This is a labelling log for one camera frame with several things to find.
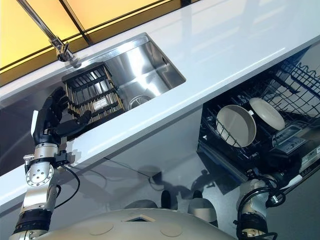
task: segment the sink drain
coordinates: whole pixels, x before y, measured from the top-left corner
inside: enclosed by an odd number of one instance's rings
[[[139,105],[144,104],[149,100],[151,100],[151,98],[145,95],[136,96],[129,102],[129,110],[134,109],[135,107],[138,107]]]

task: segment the faucet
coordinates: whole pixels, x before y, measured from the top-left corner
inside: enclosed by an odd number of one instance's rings
[[[56,56],[61,62],[69,62],[74,68],[80,67],[81,63],[75,54],[69,49],[69,43],[64,44],[61,39],[54,35],[54,33],[48,28],[48,26],[42,21],[35,10],[29,5],[26,0],[17,0],[26,13],[33,19],[33,21],[39,26],[39,28],[47,35],[49,42],[55,48]]]

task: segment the plate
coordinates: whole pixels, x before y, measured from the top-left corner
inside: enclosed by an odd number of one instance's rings
[[[284,118],[265,100],[254,97],[249,100],[249,103],[254,112],[270,127],[279,131],[285,128]]]

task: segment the white bowl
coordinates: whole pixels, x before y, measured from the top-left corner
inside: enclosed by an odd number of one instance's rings
[[[216,129],[221,138],[234,147],[246,147],[256,137],[255,120],[241,106],[227,105],[223,107],[218,112],[216,120]]]

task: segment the dishwasher rack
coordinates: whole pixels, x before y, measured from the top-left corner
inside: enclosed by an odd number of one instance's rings
[[[91,111],[88,125],[72,139],[125,112],[117,86],[104,62],[96,62],[62,78],[68,101],[68,113],[78,118]]]
[[[251,98],[262,98],[277,109],[285,121],[285,128],[277,131],[263,122],[256,122],[256,138],[249,146],[240,147],[217,120],[217,114],[226,105],[248,106]],[[288,58],[205,103],[200,141],[211,142],[211,146],[220,152],[227,153],[231,150],[233,153],[227,154],[227,157],[240,160],[247,170],[260,159],[262,151],[279,146],[305,127],[312,127],[319,117],[320,76],[309,70],[308,66]],[[222,131],[217,131],[218,125],[227,132],[228,138],[233,139],[233,145],[221,138]]]

